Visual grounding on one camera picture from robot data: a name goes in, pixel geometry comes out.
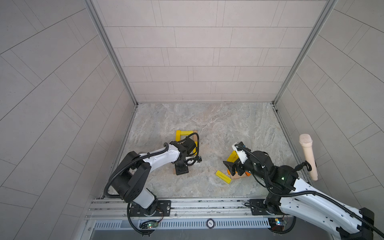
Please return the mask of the yellow block bottom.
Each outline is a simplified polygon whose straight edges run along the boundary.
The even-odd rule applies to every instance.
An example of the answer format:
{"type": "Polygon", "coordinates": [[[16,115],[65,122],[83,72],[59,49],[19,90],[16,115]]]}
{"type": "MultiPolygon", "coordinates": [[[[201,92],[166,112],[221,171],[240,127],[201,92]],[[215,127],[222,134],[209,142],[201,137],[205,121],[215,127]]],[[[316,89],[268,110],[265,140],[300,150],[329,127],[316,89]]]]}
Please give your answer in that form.
{"type": "Polygon", "coordinates": [[[199,143],[198,142],[195,142],[195,149],[194,149],[194,155],[196,156],[198,154],[198,147],[199,147],[199,143]]]}

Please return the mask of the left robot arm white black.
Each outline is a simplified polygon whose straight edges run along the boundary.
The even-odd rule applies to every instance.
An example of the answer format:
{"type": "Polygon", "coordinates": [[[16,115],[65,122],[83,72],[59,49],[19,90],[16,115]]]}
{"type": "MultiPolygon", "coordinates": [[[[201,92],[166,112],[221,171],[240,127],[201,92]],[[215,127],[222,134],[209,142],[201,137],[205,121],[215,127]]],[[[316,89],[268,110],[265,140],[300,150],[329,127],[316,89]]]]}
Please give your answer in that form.
{"type": "Polygon", "coordinates": [[[175,166],[176,175],[187,174],[189,167],[202,161],[199,140],[198,133],[193,132],[182,140],[164,143],[162,149],[154,152],[129,152],[111,174],[103,197],[135,203],[147,216],[154,214],[158,198],[145,188],[149,174],[169,163],[175,166]]]}

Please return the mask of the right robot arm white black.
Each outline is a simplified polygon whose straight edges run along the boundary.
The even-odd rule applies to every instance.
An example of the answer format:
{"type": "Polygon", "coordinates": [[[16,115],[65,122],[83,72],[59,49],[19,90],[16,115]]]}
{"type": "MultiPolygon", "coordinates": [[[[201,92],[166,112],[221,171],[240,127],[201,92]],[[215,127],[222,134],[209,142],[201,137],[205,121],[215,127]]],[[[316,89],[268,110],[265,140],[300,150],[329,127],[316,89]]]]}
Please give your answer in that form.
{"type": "Polygon", "coordinates": [[[384,233],[375,227],[375,214],[343,204],[301,179],[298,171],[310,170],[308,162],[295,168],[276,166],[266,152],[236,148],[232,161],[224,161],[229,173],[248,173],[269,192],[263,203],[252,205],[270,215],[291,215],[332,234],[339,240],[371,240],[384,233]]]}

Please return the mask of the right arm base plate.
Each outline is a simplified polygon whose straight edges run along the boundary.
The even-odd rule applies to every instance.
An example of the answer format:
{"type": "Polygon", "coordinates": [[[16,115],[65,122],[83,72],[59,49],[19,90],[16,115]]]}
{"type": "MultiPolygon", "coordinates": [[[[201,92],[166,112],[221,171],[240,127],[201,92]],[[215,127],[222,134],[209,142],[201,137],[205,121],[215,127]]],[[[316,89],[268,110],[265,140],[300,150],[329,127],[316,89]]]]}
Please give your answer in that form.
{"type": "Polygon", "coordinates": [[[283,215],[279,205],[270,203],[265,199],[250,199],[245,206],[251,209],[253,216],[283,215]]]}

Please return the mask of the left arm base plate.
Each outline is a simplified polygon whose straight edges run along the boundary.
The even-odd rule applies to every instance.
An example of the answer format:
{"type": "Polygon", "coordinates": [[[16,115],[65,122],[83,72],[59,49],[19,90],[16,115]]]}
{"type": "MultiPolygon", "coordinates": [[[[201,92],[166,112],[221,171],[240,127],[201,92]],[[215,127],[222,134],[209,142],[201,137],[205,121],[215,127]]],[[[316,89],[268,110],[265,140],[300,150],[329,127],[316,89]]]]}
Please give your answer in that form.
{"type": "Polygon", "coordinates": [[[144,209],[136,203],[132,203],[128,212],[131,217],[169,217],[171,203],[170,200],[157,200],[147,209],[144,209]]]}

